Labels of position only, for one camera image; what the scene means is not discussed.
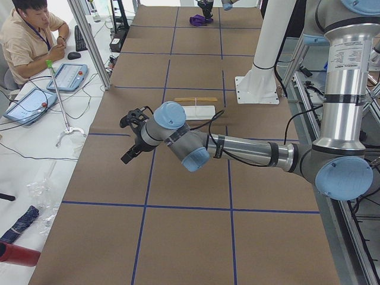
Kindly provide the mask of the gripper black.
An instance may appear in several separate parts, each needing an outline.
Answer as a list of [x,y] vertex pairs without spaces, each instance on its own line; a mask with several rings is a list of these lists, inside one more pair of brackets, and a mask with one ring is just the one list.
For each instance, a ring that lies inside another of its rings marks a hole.
[[212,20],[213,0],[198,0],[198,6],[202,9],[205,21]]
[[128,164],[131,160],[136,158],[142,152],[151,152],[153,146],[146,143],[140,131],[135,134],[135,144],[121,157],[124,164]]

